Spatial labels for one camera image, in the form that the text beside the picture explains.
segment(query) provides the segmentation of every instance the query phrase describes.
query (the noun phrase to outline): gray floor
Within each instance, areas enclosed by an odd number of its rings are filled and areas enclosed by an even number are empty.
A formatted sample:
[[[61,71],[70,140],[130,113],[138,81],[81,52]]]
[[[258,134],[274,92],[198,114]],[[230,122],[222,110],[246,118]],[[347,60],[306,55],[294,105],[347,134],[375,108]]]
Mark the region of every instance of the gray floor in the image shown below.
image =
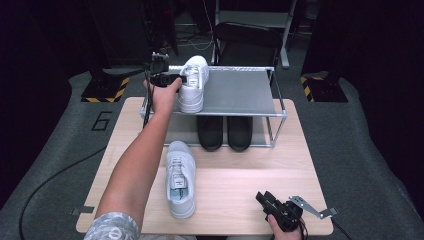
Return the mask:
[[[353,239],[424,239],[423,221],[414,211],[402,183],[388,169],[369,138],[355,88],[346,80],[340,82],[348,103],[307,101],[299,75],[308,42],[309,37],[296,36],[288,52],[291,67],[289,70],[279,67],[277,77],[283,97],[295,103],[327,205],[335,206],[340,212],[334,220]],[[191,43],[180,46],[179,50],[179,56],[170,53],[172,65],[182,65],[197,54],[206,59],[212,56],[212,47],[198,50]],[[0,211],[0,239],[19,239],[19,217],[30,194],[58,171],[104,148],[125,99],[144,94],[142,75],[138,75],[130,79],[119,102],[83,103],[80,95],[89,80],[88,73],[70,79],[73,94],[67,110]],[[92,131],[102,112],[102,118],[109,120],[105,130]],[[26,239],[83,238],[75,230],[78,217],[70,213],[83,206],[102,155],[103,152],[98,153],[69,168],[34,195],[23,216]],[[330,236],[310,238],[346,239],[337,228]]]

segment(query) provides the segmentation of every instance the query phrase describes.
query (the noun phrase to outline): forearm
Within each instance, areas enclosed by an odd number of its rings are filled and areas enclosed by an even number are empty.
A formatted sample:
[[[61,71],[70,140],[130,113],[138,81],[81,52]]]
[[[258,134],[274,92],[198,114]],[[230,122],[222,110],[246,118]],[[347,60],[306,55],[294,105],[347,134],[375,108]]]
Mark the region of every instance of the forearm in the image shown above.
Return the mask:
[[[170,117],[170,113],[154,114],[124,152],[111,175],[96,217],[111,211],[124,212],[142,226]]]

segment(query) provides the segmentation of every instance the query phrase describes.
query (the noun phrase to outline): black shoe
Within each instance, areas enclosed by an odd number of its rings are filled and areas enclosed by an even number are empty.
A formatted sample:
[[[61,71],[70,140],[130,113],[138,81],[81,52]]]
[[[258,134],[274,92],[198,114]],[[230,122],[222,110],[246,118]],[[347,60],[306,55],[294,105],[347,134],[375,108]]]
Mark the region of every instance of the black shoe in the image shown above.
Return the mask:
[[[246,150],[252,142],[252,117],[227,117],[228,145],[237,152]]]
[[[208,150],[217,150],[223,141],[222,116],[197,116],[197,135],[200,145]]]

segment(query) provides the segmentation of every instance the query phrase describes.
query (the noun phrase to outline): patterned sleeve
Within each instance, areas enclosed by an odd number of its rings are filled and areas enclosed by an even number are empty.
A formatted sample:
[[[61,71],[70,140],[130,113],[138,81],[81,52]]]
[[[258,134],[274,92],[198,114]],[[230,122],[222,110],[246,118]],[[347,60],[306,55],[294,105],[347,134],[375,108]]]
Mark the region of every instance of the patterned sleeve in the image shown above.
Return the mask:
[[[111,212],[95,219],[84,239],[137,240],[139,237],[139,228],[132,217],[125,213]]]

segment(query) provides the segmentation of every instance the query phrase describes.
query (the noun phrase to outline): metal shoe rack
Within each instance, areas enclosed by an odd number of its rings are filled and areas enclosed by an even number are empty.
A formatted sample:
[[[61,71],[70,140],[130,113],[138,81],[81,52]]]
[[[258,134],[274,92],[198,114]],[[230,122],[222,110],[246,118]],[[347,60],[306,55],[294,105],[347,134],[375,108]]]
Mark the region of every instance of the metal shoe rack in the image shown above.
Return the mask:
[[[182,67],[170,66],[169,73],[179,73]],[[210,66],[202,111],[195,114],[182,113],[176,101],[165,144],[178,140],[190,146],[200,146],[196,128],[197,115],[252,116],[251,147],[274,147],[287,113],[277,81],[273,84],[276,84],[279,99],[274,100],[272,97],[268,72],[274,74],[274,68]],[[145,98],[140,108],[142,117],[145,115],[146,103]],[[226,132],[224,119],[223,146],[228,146]]]

